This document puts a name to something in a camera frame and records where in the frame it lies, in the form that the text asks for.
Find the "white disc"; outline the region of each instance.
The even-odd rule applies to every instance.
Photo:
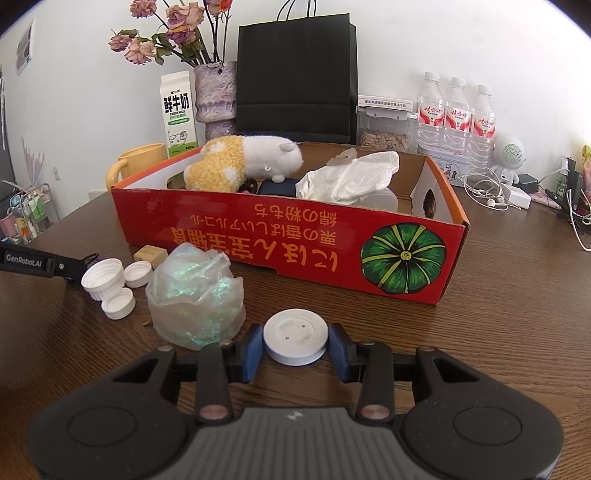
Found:
[[[310,310],[290,309],[276,313],[263,328],[265,349],[284,365],[307,365],[326,351],[329,330],[322,317]]]

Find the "plastic bag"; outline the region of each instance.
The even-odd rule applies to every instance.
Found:
[[[329,160],[325,167],[306,173],[295,185],[296,196],[352,205],[371,193],[387,189],[399,168],[398,154],[387,151],[355,158],[356,154],[350,148]]]
[[[154,328],[191,350],[233,338],[244,323],[244,288],[224,253],[179,245],[146,287]]]

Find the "green pumpkin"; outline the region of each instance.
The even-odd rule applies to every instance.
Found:
[[[416,293],[441,273],[446,248],[419,223],[397,223],[374,233],[361,248],[365,278],[389,294]]]

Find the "bottle cap on bottle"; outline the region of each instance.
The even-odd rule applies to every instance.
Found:
[[[460,77],[452,78],[452,86],[466,88],[466,81]]]
[[[491,89],[488,88],[486,85],[479,85],[478,86],[478,93],[484,93],[484,95],[490,95]]]
[[[439,81],[439,74],[433,72],[425,72],[425,80],[432,80],[434,82]]]

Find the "cardboard box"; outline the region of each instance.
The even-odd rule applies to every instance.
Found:
[[[350,145],[303,143],[294,177]],[[359,155],[373,148],[356,147]],[[441,299],[469,229],[445,176],[430,157],[400,154],[390,189],[398,213],[245,193],[167,190],[199,159],[197,150],[159,163],[111,190],[133,245],[172,250],[191,242],[279,275],[420,303]]]

